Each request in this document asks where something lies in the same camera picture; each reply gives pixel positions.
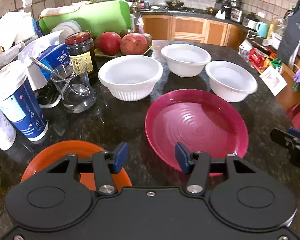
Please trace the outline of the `magenta plastic plate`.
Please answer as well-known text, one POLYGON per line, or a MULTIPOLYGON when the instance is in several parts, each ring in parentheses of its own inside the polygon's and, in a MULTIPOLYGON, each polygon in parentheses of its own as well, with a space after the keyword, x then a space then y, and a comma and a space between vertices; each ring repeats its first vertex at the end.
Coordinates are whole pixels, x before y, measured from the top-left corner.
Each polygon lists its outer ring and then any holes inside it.
POLYGON ((215 94, 197 89, 174 90, 155 100, 146 114, 145 133, 156 155, 177 171, 181 170, 174 153, 177 142, 213 158, 229 153, 243 158, 249 142, 238 111, 215 94))

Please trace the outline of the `large white ribbed bowl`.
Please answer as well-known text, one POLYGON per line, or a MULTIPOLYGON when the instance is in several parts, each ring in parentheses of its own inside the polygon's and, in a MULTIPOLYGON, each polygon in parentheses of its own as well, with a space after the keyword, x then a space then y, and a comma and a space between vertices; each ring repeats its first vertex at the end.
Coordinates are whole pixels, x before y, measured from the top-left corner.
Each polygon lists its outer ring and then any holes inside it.
POLYGON ((159 61, 143 55, 127 55, 105 63, 98 72, 98 79, 112 96, 132 102, 149 96, 162 74, 159 61))

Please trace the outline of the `wooden kitchen cabinets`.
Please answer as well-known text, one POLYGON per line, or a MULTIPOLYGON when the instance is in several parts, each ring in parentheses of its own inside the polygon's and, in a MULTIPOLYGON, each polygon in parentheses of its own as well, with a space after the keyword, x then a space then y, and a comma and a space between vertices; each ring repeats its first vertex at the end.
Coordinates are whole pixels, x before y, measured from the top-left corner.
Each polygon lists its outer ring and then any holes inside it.
POLYGON ((142 19, 144 31, 154 40, 205 43, 238 50, 248 33, 235 24, 205 18, 143 15, 142 19))

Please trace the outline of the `stacked plates in rack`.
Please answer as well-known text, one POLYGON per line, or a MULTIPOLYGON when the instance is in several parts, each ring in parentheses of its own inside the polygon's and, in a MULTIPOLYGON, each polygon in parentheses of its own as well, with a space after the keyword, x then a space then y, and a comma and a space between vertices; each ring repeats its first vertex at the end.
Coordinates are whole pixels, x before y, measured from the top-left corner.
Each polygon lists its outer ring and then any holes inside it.
POLYGON ((55 26, 51 30, 51 33, 56 31, 61 31, 59 39, 64 41, 68 36, 82 31, 82 28, 78 22, 74 20, 68 20, 55 26))

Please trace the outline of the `clear glass cup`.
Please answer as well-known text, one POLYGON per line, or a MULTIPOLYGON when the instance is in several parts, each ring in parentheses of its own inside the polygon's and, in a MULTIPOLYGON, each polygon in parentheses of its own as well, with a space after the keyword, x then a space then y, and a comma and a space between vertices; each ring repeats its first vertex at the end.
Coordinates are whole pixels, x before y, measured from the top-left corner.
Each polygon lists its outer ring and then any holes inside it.
POLYGON ((96 101, 96 92, 90 85, 85 60, 70 60, 60 64, 51 74, 51 81, 69 113, 82 113, 96 101))

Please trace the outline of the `metal spoon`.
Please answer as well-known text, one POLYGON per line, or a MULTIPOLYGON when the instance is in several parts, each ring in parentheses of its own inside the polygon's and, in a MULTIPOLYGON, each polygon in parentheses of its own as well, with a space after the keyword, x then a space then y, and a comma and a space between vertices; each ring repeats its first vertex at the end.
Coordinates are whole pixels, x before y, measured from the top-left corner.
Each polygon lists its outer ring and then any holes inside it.
POLYGON ((41 63, 40 61, 38 61, 37 59, 34 59, 33 57, 30 57, 30 60, 35 63, 36 65, 38 65, 40 68, 50 72, 51 74, 55 74, 55 76, 57 76, 58 78, 60 78, 62 81, 65 81, 66 84, 70 87, 70 89, 77 95, 80 96, 88 96, 90 94, 90 90, 88 87, 85 87, 82 84, 71 84, 68 79, 64 78, 63 76, 61 76, 60 74, 58 74, 57 72, 55 72, 54 70, 52 70, 51 68, 47 67, 46 65, 44 65, 43 63, 41 63))

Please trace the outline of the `purple white water bottle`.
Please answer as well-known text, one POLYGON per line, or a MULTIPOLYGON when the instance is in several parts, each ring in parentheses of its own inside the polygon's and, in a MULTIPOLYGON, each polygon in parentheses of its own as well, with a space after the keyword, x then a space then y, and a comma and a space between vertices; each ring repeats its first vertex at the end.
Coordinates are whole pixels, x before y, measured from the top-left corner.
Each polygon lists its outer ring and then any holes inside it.
POLYGON ((8 150, 14 143, 17 133, 6 116, 0 110, 0 148, 8 150))

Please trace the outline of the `teal mug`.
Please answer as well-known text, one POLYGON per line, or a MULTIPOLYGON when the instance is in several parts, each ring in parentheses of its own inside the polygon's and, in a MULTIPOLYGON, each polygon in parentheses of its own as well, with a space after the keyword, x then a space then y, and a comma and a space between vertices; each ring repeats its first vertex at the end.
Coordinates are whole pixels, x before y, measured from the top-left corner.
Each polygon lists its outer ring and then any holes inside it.
POLYGON ((264 22, 258 22, 256 25, 256 32, 259 37, 267 38, 269 25, 264 22))

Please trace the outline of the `blue tissue pack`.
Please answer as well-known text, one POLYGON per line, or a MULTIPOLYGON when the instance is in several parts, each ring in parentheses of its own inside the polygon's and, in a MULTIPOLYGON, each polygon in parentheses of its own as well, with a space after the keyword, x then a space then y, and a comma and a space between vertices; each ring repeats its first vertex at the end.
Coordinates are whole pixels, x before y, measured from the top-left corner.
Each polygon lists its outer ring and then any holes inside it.
POLYGON ((51 69, 70 61, 65 43, 49 46, 36 59, 51 69))

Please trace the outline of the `red apple left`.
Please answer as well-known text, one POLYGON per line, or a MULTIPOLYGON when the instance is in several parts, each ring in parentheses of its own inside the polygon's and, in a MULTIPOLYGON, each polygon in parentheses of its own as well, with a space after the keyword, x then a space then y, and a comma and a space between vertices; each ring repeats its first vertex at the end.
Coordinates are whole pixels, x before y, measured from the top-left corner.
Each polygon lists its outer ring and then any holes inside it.
POLYGON ((105 55, 115 56, 120 52, 121 36, 115 32, 105 32, 97 38, 96 46, 105 55))

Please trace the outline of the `red apple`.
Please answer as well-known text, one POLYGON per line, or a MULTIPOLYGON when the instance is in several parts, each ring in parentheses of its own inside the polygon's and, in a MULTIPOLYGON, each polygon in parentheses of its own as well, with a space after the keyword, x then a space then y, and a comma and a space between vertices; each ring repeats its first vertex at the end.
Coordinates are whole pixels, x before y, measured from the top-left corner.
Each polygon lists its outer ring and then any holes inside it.
POLYGON ((122 38, 120 49, 123 55, 142 55, 148 49, 148 43, 143 35, 130 33, 122 38))
POLYGON ((115 56, 120 52, 121 36, 115 32, 105 32, 97 38, 96 46, 105 55, 115 56))

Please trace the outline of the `blue paper cup white lid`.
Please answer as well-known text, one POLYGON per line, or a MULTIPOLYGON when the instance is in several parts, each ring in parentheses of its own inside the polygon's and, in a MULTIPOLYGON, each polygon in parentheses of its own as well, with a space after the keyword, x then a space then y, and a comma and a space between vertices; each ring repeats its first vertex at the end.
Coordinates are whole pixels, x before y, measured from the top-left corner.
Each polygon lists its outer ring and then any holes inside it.
POLYGON ((31 88, 27 68, 19 60, 0 70, 0 110, 30 141, 46 135, 49 124, 31 88))

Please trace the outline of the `brown kiwi fruit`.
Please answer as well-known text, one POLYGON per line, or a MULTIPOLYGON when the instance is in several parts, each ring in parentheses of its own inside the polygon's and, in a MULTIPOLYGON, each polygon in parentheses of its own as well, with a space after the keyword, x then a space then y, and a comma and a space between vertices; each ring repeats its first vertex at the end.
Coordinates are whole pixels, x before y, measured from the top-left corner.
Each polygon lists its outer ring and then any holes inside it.
POLYGON ((142 36, 147 40, 147 46, 150 47, 152 45, 152 36, 148 33, 143 33, 142 36))

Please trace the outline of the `green cutting board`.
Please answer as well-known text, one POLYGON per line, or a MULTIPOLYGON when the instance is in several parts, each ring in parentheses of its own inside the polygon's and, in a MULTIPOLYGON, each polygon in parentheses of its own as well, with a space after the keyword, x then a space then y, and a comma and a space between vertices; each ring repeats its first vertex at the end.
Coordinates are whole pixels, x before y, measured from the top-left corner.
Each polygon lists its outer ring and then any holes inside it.
POLYGON ((106 31, 121 33, 134 30, 134 16, 124 0, 102 1, 97 3, 79 2, 69 6, 46 8, 38 18, 38 24, 44 34, 65 21, 76 21, 82 30, 89 30, 93 36, 106 31))

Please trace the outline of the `wok on stove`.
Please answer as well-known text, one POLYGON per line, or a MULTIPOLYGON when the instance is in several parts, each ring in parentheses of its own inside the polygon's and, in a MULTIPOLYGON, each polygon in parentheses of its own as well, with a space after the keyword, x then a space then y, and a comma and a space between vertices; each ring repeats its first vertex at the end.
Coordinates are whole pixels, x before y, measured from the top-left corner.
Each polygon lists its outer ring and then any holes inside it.
POLYGON ((179 0, 166 0, 166 4, 170 7, 182 7, 184 5, 184 2, 179 0))

